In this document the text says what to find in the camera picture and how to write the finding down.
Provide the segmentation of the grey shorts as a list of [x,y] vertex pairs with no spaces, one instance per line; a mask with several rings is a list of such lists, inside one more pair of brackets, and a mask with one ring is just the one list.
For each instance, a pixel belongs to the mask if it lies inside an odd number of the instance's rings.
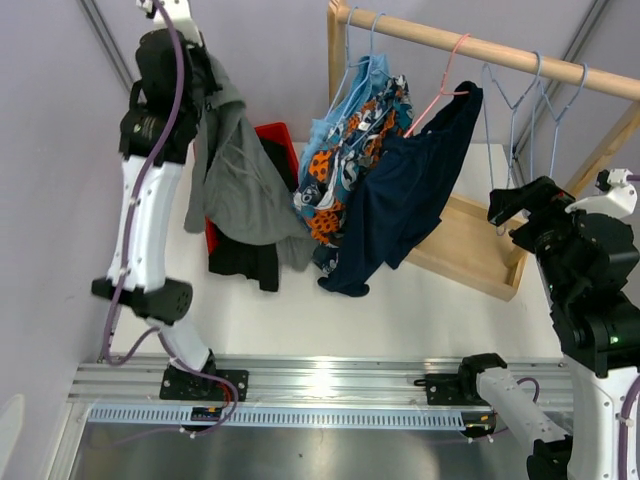
[[221,62],[209,57],[218,89],[204,99],[184,230],[197,234],[210,220],[232,240],[274,245],[296,271],[311,262],[317,242],[294,213],[292,193],[246,116],[245,100]]

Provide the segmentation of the light blue wire hanger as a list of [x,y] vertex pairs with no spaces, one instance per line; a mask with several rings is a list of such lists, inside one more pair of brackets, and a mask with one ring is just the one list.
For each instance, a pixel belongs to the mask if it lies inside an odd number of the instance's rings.
[[571,99],[562,107],[562,109],[558,113],[554,111],[551,98],[549,94],[546,92],[545,87],[542,85],[542,81],[537,80],[535,83],[534,89],[536,91],[536,94],[538,95],[538,99],[536,100],[536,103],[534,104],[531,110],[531,125],[530,125],[529,142],[528,142],[529,174],[530,174],[531,180],[534,179],[534,173],[535,173],[535,160],[536,160],[535,139],[536,139],[536,122],[537,122],[538,111],[540,109],[545,109],[550,114],[554,122],[553,138],[551,142],[551,150],[549,155],[549,169],[548,169],[548,177],[552,178],[554,175],[555,164],[556,164],[556,152],[557,152],[557,145],[558,145],[559,130],[561,128],[561,125],[568,111],[571,109],[576,99],[579,97],[579,95],[585,88],[585,84],[590,73],[590,68],[587,63],[582,63],[581,67],[582,67],[582,75],[581,75],[580,83],[575,93],[571,97]]

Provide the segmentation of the navy blue shorts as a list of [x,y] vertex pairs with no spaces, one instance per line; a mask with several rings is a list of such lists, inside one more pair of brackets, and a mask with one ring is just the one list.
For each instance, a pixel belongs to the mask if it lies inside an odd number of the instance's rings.
[[331,293],[363,297],[382,265],[397,269],[435,231],[461,173],[484,99],[464,81],[417,134],[383,143],[382,158],[357,187],[347,207],[337,263],[318,285]]

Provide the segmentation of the colourful patterned shorts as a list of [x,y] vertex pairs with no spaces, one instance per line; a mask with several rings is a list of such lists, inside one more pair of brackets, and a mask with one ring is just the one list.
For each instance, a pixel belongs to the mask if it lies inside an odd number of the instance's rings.
[[313,151],[293,195],[296,216],[318,246],[313,263],[325,274],[338,264],[351,197],[382,156],[383,141],[401,136],[413,123],[409,84],[390,77],[383,88],[329,130]]

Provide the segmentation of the blue hanger of patterned shorts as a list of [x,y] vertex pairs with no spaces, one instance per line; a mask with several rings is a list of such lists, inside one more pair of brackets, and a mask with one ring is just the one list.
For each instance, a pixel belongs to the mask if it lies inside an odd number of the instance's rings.
[[354,148],[361,140],[361,137],[368,132],[372,123],[366,123],[365,129],[358,129],[361,123],[362,110],[370,110],[365,104],[373,99],[385,88],[386,79],[389,77],[389,65],[385,54],[377,54],[374,47],[374,37],[377,22],[384,16],[381,12],[375,16],[369,34],[369,52],[362,56],[356,63],[351,64],[351,68],[356,68],[356,75],[352,80],[351,87],[346,99],[341,103],[341,116],[339,123],[345,127],[344,143],[350,148]]

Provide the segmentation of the pink hanger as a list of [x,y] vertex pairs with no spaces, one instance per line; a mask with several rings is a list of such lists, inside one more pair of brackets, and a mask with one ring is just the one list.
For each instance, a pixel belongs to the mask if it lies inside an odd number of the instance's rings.
[[423,110],[423,112],[414,119],[412,125],[409,127],[409,129],[405,132],[404,134],[404,139],[407,139],[409,137],[411,137],[414,133],[414,131],[417,129],[417,127],[420,125],[420,123],[425,119],[425,117],[431,112],[431,110],[435,107],[435,105],[438,103],[438,101],[444,97],[444,96],[460,96],[460,95],[465,95],[466,92],[455,92],[455,91],[449,91],[447,89],[447,82],[448,82],[448,78],[449,78],[449,74],[450,74],[450,70],[452,68],[452,64],[454,61],[454,58],[458,52],[458,50],[460,49],[460,47],[464,44],[464,42],[471,37],[470,33],[466,33],[464,35],[462,35],[459,40],[456,42],[456,44],[454,45],[453,49],[451,50],[449,57],[448,57],[448,61],[446,64],[446,68],[444,69],[443,75],[441,77],[441,82],[440,82],[440,87],[438,90],[438,93],[436,94],[436,96],[433,98],[433,100],[429,103],[429,105]]

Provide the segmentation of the black shorts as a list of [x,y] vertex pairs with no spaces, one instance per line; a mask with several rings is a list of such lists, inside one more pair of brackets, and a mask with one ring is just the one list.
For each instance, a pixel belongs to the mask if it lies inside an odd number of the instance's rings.
[[[297,183],[290,168],[287,147],[263,136],[258,138],[288,191],[292,192]],[[209,219],[206,219],[205,237],[210,273],[241,275],[246,280],[256,281],[262,291],[274,293],[279,290],[279,262],[274,244],[256,246],[232,240]]]

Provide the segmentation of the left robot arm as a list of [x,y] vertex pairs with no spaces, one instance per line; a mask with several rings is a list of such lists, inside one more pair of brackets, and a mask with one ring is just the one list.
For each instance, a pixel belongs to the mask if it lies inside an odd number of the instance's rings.
[[120,123],[123,200],[117,244],[94,296],[109,301],[104,333],[126,307],[169,355],[163,400],[246,398],[248,374],[220,370],[189,319],[193,287],[166,274],[166,239],[175,194],[196,136],[204,98],[216,88],[202,47],[167,28],[145,34],[136,50],[140,79]]

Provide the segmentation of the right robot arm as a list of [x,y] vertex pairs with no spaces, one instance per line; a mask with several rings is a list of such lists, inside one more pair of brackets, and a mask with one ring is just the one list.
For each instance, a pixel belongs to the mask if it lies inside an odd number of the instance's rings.
[[594,195],[577,199],[542,176],[495,189],[495,226],[518,213],[513,243],[533,254],[546,282],[550,317],[567,365],[573,427],[553,422],[495,353],[463,358],[453,374],[417,380],[432,406],[488,406],[526,452],[531,479],[635,479],[639,475],[639,310],[624,286],[639,262],[627,218],[638,176],[604,170]]

